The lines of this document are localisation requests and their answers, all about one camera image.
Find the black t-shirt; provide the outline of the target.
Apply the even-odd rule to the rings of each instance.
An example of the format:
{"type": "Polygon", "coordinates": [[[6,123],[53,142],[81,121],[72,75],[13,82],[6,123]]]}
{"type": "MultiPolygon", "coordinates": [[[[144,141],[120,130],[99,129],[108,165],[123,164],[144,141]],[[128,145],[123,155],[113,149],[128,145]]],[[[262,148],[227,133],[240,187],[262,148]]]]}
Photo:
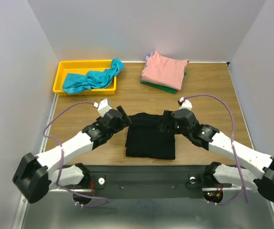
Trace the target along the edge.
{"type": "Polygon", "coordinates": [[[130,116],[126,138],[127,157],[146,157],[162,160],[175,159],[175,137],[160,132],[161,115],[138,113],[130,116]]]}

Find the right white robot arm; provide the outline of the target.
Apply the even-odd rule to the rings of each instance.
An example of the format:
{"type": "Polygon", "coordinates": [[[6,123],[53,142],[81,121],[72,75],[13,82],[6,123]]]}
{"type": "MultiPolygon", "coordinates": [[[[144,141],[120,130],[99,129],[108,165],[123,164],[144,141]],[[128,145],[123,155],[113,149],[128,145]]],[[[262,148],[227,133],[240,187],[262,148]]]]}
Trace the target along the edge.
{"type": "Polygon", "coordinates": [[[250,188],[274,203],[274,156],[232,141],[213,126],[200,124],[187,108],[165,110],[160,130],[183,135],[195,146],[238,161],[237,167],[211,163],[203,175],[205,184],[224,183],[250,188]]]}

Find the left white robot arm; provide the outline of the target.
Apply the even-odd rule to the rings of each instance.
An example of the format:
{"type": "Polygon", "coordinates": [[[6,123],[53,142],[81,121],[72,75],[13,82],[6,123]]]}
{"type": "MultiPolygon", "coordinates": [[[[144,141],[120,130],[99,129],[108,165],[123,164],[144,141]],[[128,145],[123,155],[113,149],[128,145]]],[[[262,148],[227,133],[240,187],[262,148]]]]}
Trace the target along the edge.
{"type": "Polygon", "coordinates": [[[132,123],[121,106],[112,109],[109,105],[98,104],[97,110],[100,116],[96,121],[71,139],[44,153],[27,153],[21,158],[12,181],[29,203],[40,201],[57,187],[77,185],[85,188],[90,184],[91,177],[83,165],[68,168],[63,165],[105,144],[132,123]]]}

